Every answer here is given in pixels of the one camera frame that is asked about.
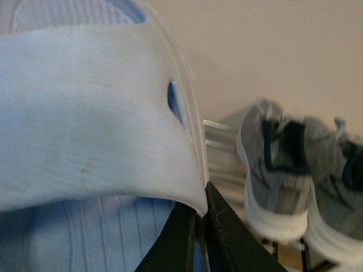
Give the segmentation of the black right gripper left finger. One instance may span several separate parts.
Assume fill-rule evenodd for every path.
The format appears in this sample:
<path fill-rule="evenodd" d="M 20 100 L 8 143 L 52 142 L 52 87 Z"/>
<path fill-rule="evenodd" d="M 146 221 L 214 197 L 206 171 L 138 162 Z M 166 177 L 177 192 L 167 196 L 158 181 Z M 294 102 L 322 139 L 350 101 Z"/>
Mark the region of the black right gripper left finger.
<path fill-rule="evenodd" d="M 196 222 L 195 210 L 177 202 L 136 271 L 203 271 Z"/>

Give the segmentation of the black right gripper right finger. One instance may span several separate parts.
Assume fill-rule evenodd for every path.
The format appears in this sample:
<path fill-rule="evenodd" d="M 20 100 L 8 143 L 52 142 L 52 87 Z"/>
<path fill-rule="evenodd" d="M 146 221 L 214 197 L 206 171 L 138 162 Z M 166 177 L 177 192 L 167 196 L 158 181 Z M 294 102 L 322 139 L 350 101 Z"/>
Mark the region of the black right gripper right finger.
<path fill-rule="evenodd" d="M 252 235 L 217 188 L 206 186 L 205 240 L 211 271 L 285 271 Z"/>

